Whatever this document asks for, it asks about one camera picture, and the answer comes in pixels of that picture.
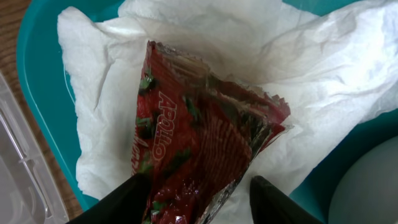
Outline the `red snack wrapper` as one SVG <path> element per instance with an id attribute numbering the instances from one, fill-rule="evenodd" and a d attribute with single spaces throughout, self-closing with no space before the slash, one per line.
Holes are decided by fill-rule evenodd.
<path id="1" fill-rule="evenodd" d="M 132 171 L 152 188 L 144 223 L 209 223 L 254 158 L 285 131 L 285 100 L 219 79 L 150 41 L 137 96 Z"/>

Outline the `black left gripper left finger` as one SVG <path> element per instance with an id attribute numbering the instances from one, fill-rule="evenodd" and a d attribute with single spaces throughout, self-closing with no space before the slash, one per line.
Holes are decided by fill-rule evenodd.
<path id="1" fill-rule="evenodd" d="M 148 176 L 136 174 L 68 224 L 141 223 L 151 184 Z"/>

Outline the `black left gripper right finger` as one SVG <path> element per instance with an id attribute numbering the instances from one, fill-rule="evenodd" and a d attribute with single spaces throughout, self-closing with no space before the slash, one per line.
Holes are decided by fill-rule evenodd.
<path id="1" fill-rule="evenodd" d="M 249 202 L 254 224 L 322 224 L 260 175 L 251 179 Z"/>

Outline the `white napkin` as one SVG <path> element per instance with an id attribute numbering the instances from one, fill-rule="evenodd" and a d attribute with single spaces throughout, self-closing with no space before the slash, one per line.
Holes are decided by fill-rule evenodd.
<path id="1" fill-rule="evenodd" d="M 397 108 L 396 1 L 358 1 L 321 17 L 282 1 L 124 1 L 103 22 L 68 7 L 57 32 L 75 95 L 76 179 L 98 200 L 136 175 L 137 96 L 150 41 L 290 108 L 285 131 L 209 223 L 251 223 L 252 176 L 289 194 L 357 124 Z"/>

